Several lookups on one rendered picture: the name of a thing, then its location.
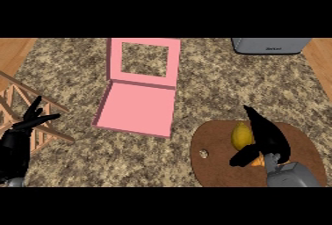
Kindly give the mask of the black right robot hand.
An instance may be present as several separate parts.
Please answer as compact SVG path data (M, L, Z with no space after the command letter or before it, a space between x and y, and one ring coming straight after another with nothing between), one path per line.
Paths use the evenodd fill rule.
M286 163L291 146L279 127L258 114L253 107L244 107L253 127L254 144L247 144L230 159L230 166L245 167L260 155L279 154L278 163Z

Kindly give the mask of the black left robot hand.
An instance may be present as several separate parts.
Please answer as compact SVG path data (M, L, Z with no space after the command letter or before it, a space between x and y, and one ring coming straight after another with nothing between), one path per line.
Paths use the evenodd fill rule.
M49 120L59 118L61 114L42 116L39 108L42 97L37 97L24 114L24 120L13 124L0 138L0 184L12 178L24 178L30 164L30 137L33 128Z

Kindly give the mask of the yellow lemon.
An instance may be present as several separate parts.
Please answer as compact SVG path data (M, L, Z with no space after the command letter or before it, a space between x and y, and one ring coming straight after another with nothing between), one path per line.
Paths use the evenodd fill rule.
M247 145L254 143L253 131L242 122L238 123L232 130L230 143L236 150L242 150Z

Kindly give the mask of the round brown cutting board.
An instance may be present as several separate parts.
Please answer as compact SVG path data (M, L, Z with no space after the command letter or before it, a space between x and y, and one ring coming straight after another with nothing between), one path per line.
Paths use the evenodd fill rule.
M208 121L192 136L191 164L202 186L266 187L266 169L261 166L230 166L230 158L238 153L230 144L230 133L238 123L238 120ZM326 186L326 169L314 143L297 127L282 122L275 125L291 146L291 161L309 168L320 185Z

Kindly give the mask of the open pink cardboard box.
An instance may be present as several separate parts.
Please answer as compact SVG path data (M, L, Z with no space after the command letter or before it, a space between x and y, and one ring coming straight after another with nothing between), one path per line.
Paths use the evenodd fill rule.
M123 72L123 44L167 47L165 77ZM180 40L109 38L106 41L108 87L92 121L98 128L168 138L174 118Z

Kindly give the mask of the pale wooden rack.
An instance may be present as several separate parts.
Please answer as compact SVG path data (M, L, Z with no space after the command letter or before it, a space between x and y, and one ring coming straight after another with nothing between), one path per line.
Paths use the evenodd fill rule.
M0 91L0 135L12 127L15 129L33 129L30 150L36 153L56 139L74 142L74 138L53 129L50 120L58 118L50 114L50 107L55 106L62 112L70 110L50 98L24 85L11 75L0 70L0 77L9 82L9 88ZM22 117L12 109L13 93L18 93L25 100L28 109Z

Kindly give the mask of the grey appliance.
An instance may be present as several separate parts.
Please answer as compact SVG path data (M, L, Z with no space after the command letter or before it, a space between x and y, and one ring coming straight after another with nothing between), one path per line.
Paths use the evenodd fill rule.
M238 54L300 54L310 38L232 38Z

